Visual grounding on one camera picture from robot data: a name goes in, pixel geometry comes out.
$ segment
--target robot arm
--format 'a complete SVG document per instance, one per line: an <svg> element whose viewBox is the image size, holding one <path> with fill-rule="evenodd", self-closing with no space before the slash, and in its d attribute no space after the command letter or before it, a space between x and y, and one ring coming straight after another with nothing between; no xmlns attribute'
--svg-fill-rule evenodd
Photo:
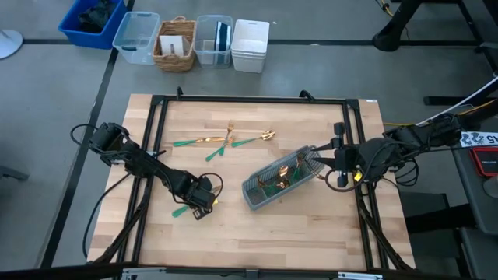
<svg viewBox="0 0 498 280"><path fill-rule="evenodd" d="M212 184L207 177L195 177L188 171L174 170L148 154L129 138L126 128L119 124L103 123L89 140L89 148L100 155L107 165L114 160L124 161L124 168L136 177L156 176L175 196L195 208L200 219L212 211L216 199L211 193Z"/></svg>
<svg viewBox="0 0 498 280"><path fill-rule="evenodd" d="M316 158L339 171L337 186L340 191L347 183L347 174L353 173L355 185L343 191L351 191L363 182L378 182L390 167L402 168L405 163L432 148L458 144L462 130L478 130L484 120L498 114L498 102L467 114L441 114L421 125L400 126L383 133L383 138L372 138L358 145L344 144L344 124L334 126L336 137L316 151L335 149L334 159Z"/></svg>

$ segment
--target white label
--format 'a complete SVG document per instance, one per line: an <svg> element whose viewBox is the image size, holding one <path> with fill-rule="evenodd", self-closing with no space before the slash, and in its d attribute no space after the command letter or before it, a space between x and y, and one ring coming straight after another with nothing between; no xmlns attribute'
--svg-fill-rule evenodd
<svg viewBox="0 0 498 280"><path fill-rule="evenodd" d="M498 133L465 131L461 133L460 144L462 147L498 145Z"/></svg>

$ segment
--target blue bin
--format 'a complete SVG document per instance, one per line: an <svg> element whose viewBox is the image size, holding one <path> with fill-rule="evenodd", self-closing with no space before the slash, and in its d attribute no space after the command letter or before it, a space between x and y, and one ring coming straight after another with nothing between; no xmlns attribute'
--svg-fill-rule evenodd
<svg viewBox="0 0 498 280"><path fill-rule="evenodd" d="M88 8L94 7L98 1L99 0L76 0L68 14L61 21L61 24L59 24L58 29L76 46L109 50L112 48L112 41L116 35L117 28L128 10L126 9L123 0L111 0L113 3L116 3L116 9L114 9L112 15L110 15L102 32L88 33L80 31L79 26L81 23L78 20L79 14L85 12Z"/></svg>

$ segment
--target storage bin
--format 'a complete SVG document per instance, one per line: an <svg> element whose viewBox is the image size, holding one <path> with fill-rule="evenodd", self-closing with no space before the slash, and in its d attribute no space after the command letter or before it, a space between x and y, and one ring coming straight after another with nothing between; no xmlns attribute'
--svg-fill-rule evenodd
<svg viewBox="0 0 498 280"><path fill-rule="evenodd" d="M320 157L318 152L312 151L312 149L316 148L316 146L304 146L287 156L282 157L281 159L276 160L272 164L254 172L249 176L249 179L245 180L242 183L242 195L244 196L249 208L254 211L257 210L268 203L274 201L275 199L283 196L284 194L294 190L299 187L303 183L311 180L314 177L314 173L320 173L320 171L324 168L323 163L319 163L317 161L311 160L315 157ZM308 161L309 166L307 164L303 164L298 171L298 177L296 177L296 181L293 181L292 184L285 189L278 189L277 187L266 186L260 187L258 183L259 180L262 182L268 182L272 178L276 177L279 168L281 166L288 166L289 169L296 169L297 166L297 157L302 154L303 158Z"/></svg>
<svg viewBox="0 0 498 280"><path fill-rule="evenodd" d="M215 51L216 24L218 22L230 26L230 38L232 38L233 20L230 16L206 15L197 18L194 51L203 68L227 68L230 66L231 45L228 50Z"/></svg>
<svg viewBox="0 0 498 280"><path fill-rule="evenodd" d="M232 42L233 67L242 72L263 72L270 23L239 19Z"/></svg>
<svg viewBox="0 0 498 280"><path fill-rule="evenodd" d="M98 0L76 0L68 14L59 24L58 30L64 33L69 41L76 46L93 47L104 50L111 49L117 28L125 16L125 13L128 11L123 0L111 1L116 3L116 8L112 15L110 15L102 32L88 33L79 30L81 23L78 20L78 15L85 12L87 9L94 7L98 3Z"/></svg>
<svg viewBox="0 0 498 280"><path fill-rule="evenodd" d="M245 55L232 54L233 67L241 72L261 73L265 67L265 57L256 58Z"/></svg>
<svg viewBox="0 0 498 280"><path fill-rule="evenodd" d="M232 50L266 54L270 23L239 19L235 22Z"/></svg>
<svg viewBox="0 0 498 280"><path fill-rule="evenodd" d="M156 13L127 12L112 45L129 63L153 65L153 44L159 23Z"/></svg>
<svg viewBox="0 0 498 280"><path fill-rule="evenodd" d="M168 72L185 72L192 69L195 60L194 44L195 21L185 20L183 16L177 16L171 21L163 21L156 35L153 48L153 60L157 67ZM181 35L191 44L190 50L185 57L175 54L163 55L161 51L160 35Z"/></svg>

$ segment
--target sticker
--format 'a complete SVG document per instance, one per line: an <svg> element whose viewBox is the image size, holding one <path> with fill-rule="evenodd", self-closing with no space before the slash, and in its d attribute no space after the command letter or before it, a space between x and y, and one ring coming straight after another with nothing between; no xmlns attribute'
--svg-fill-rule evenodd
<svg viewBox="0 0 498 280"><path fill-rule="evenodd" d="M465 131L461 133L460 144L462 147L498 145L498 133Z"/></svg>
<svg viewBox="0 0 498 280"><path fill-rule="evenodd" d="M363 177L363 175L361 174L361 172L357 171L356 174L355 174L355 177L353 179L356 182L359 182L361 180L361 177Z"/></svg>

